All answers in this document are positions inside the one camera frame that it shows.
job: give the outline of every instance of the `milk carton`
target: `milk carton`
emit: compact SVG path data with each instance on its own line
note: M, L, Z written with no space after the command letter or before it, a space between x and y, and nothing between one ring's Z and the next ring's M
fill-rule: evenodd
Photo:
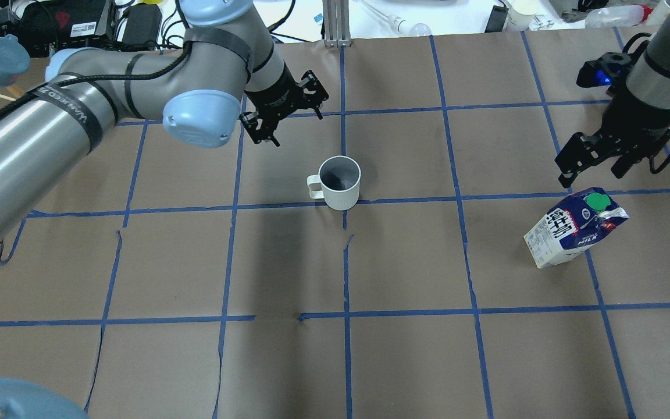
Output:
M523 238L542 269L575 259L628 218L604 189L589 188L558 202Z

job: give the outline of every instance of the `green bottle cap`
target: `green bottle cap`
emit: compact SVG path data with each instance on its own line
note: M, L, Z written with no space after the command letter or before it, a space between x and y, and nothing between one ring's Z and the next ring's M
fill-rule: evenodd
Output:
M593 209L595 212L606 210L607 207L609 207L609 205L612 203L612 200L609 199L608 196L600 193L590 193L585 198L585 200L586 204L588 204L588 206L591 207L591 209Z

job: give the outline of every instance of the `metal post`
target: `metal post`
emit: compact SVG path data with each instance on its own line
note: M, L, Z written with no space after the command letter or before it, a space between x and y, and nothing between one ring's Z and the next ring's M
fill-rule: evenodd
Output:
M322 0L322 15L325 18L325 45L327 47L351 46L348 1Z

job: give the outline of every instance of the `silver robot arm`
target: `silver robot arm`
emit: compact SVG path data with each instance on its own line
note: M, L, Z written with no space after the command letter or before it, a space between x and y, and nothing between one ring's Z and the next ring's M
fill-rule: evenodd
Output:
M612 101L601 128L591 136L575 133L555 159L565 187L611 157L618 157L611 169L617 178L643 159L650 160L654 174L667 166L670 156L658 169L654 157L670 139L670 16L637 50L606 53L580 70L580 87L608 83Z
M252 0L181 0L192 27L179 56L95 48L59 51L47 83L0 111L0 241L124 117L159 119L170 135L213 148L242 120L271 141L296 109L327 92L291 76ZM242 94L256 106L240 116Z

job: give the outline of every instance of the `clear bottle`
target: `clear bottle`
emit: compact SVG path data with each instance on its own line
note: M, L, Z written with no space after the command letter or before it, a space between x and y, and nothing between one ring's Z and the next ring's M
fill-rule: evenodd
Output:
M588 13L586 27L635 26L648 19L652 11L643 5L596 9Z

